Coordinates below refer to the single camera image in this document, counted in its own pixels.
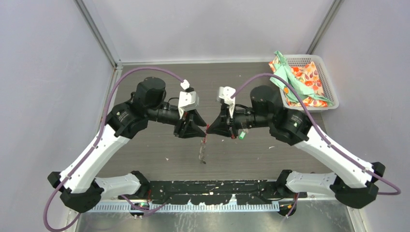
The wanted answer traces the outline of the key with green tag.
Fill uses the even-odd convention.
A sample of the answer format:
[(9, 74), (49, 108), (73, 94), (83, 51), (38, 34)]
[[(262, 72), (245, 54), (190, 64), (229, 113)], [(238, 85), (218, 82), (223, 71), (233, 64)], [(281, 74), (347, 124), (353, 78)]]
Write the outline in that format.
[(243, 140), (248, 133), (249, 133), (248, 129), (242, 129), (238, 135), (238, 139)]

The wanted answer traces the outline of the red handled metal keyring holder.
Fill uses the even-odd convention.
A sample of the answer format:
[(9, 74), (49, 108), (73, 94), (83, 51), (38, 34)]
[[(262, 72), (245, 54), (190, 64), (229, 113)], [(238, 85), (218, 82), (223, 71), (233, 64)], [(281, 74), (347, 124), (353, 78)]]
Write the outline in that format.
[(205, 136), (200, 144), (200, 149), (199, 149), (199, 154), (198, 154), (198, 159), (201, 164), (206, 164), (205, 160), (205, 148), (206, 148), (206, 143), (207, 143), (207, 136)]

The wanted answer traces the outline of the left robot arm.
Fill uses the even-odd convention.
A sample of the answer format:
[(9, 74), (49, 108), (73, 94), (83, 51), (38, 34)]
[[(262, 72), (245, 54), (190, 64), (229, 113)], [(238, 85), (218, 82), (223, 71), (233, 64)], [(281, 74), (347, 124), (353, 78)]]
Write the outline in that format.
[(149, 196), (150, 182), (139, 171), (110, 178), (98, 173), (112, 156), (150, 121), (174, 126), (178, 138), (204, 138), (205, 121), (196, 107), (198, 94), (183, 81), (178, 104), (165, 101), (166, 84), (156, 77), (148, 77), (137, 85), (129, 100), (115, 105), (103, 121), (103, 129), (82, 154), (64, 171), (52, 172), (50, 184), (60, 193), (63, 204), (79, 213), (94, 208), (100, 201), (121, 195), (137, 200)]

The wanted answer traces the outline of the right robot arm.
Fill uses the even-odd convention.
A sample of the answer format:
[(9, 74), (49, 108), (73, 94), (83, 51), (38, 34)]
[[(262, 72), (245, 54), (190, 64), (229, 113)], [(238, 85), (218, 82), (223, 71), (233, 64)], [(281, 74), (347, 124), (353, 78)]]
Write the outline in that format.
[(342, 204), (360, 209), (375, 201), (379, 189), (377, 176), (385, 166), (364, 161), (344, 148), (333, 149), (335, 141), (320, 127), (314, 127), (308, 116), (283, 106), (280, 92), (269, 86), (258, 86), (250, 92), (251, 107), (236, 104), (235, 90), (220, 87), (219, 116), (207, 133), (237, 138), (240, 129), (268, 128), (272, 137), (303, 150), (330, 169), (328, 174), (304, 174), (283, 170), (274, 188), (278, 196), (312, 192), (335, 197)]

